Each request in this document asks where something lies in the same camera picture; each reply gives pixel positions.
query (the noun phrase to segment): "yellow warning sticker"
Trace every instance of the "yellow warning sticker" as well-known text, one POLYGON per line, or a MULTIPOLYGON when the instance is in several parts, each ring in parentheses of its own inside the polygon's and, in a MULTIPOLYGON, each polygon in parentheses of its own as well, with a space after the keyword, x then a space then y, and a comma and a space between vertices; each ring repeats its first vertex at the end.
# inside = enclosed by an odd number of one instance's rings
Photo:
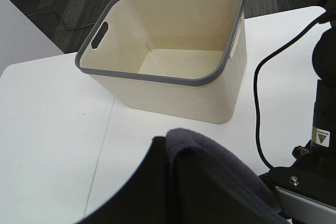
POLYGON ((324 147, 329 147, 330 132, 313 127, 313 130, 311 133, 311 140, 316 144, 322 145, 324 147))

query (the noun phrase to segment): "gray bin rim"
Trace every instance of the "gray bin rim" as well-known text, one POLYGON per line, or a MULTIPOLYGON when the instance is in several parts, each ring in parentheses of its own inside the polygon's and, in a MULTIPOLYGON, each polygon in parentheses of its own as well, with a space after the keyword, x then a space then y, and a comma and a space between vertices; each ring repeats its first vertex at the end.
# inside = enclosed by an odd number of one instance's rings
POLYGON ((120 71, 113 71, 113 70, 103 70, 103 69, 91 69, 91 68, 83 68, 80 66, 80 59, 83 55, 85 49, 89 46, 90 42, 92 41, 93 37, 95 36, 96 32, 102 25, 107 13, 110 11, 112 6, 120 0, 111 0, 109 4, 106 6, 98 20, 96 21, 94 27, 92 28, 91 32, 89 33, 88 37, 83 42, 82 46, 79 48, 76 57, 75 57, 75 64, 77 68, 80 69, 83 73, 93 74, 98 76, 108 76, 108 77, 118 77, 118 78, 126 78, 126 79, 134 79, 134 80, 144 80, 144 81, 152 81, 152 82, 161 82, 161 83, 171 83, 171 84, 178 84, 184 86, 202 86, 208 84, 215 79, 217 79, 226 66, 227 59, 229 58, 230 50, 233 45, 235 39, 235 32, 238 27, 238 22, 243 14, 244 10, 244 1, 240 0, 238 13, 236 15, 234 26, 232 28, 227 46, 223 53, 222 59, 217 66, 217 68, 211 72, 210 74, 197 78, 197 79, 185 79, 185 78, 177 78, 177 77, 167 77, 167 76, 155 76, 151 74, 142 74, 142 73, 131 73, 131 72, 120 72, 120 71))

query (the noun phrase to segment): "storage bin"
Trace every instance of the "storage bin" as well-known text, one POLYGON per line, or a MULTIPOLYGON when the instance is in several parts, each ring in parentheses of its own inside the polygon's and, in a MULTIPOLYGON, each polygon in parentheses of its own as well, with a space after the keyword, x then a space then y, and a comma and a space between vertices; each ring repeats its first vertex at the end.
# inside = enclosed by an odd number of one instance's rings
POLYGON ((112 0, 76 55, 125 105, 212 123, 246 65, 243 0, 112 0))

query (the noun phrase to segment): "power cord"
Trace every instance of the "power cord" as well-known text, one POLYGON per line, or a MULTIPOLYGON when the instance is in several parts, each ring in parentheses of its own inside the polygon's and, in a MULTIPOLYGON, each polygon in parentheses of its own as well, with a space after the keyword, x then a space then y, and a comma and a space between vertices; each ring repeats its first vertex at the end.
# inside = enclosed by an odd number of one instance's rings
POLYGON ((300 32, 294 39, 289 41, 287 44, 280 47, 278 50, 271 53, 269 56, 267 56, 265 59, 263 59, 259 65, 257 66, 255 73, 254 73, 254 79, 253 79, 253 95, 254 95, 254 103, 256 106, 256 144, 258 149, 258 154, 263 161, 263 163, 269 168, 274 168, 265 158, 263 151, 261 150, 260 145, 260 108, 259 108, 259 99, 258 99, 258 74, 260 72, 260 69, 262 66, 272 59, 274 56, 278 55, 282 51, 284 51, 286 48, 293 45, 296 41, 298 41, 301 37, 303 37, 314 25, 317 23, 323 24, 326 22, 329 22, 331 19, 336 18, 336 7, 330 10, 329 12, 325 12, 316 19, 314 19, 302 32, 300 32))
POLYGON ((27 15, 27 17, 32 17, 32 16, 35 16, 35 15, 40 15, 40 14, 54 14, 58 17, 59 19, 59 22, 60 24, 62 25, 62 27, 68 31, 74 31, 74 30, 79 30, 79 29, 83 29, 83 28, 86 28, 86 27, 89 27, 89 26, 93 26, 95 23, 91 23, 91 24, 87 24, 87 25, 84 25, 84 26, 79 26, 79 27, 75 27, 75 28, 70 28, 68 27, 64 21, 62 20, 61 16, 57 13, 57 12, 52 12, 52 11, 49 11, 49 12, 37 12, 37 13, 32 13, 32 14, 29 14, 27 15))

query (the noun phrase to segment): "gray cloth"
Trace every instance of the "gray cloth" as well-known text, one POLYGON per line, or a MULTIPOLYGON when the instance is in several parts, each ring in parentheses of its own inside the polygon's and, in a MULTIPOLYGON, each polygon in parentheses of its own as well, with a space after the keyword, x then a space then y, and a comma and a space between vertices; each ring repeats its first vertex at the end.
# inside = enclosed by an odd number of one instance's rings
POLYGON ((166 151, 170 174, 175 158, 186 150, 197 156, 201 167, 223 190, 272 223, 288 224, 275 212, 280 209, 277 197, 261 179, 233 153, 206 136, 186 129, 174 129, 167 133, 166 151))

